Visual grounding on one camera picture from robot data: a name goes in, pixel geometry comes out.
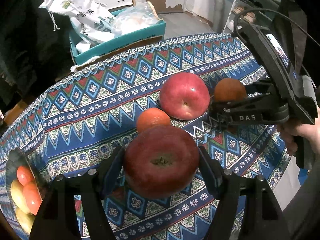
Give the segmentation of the person right hand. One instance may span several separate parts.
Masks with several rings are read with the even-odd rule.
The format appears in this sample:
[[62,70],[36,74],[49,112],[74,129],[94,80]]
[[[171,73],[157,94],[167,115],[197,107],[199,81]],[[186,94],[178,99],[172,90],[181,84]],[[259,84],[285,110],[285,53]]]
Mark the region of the person right hand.
[[298,151],[297,144],[293,141],[293,137],[300,136],[308,140],[311,149],[315,154],[319,154],[319,107],[317,107],[318,118],[315,119],[314,125],[302,124],[297,120],[289,120],[284,124],[277,125],[277,131],[285,142],[287,152],[290,156],[295,155]]

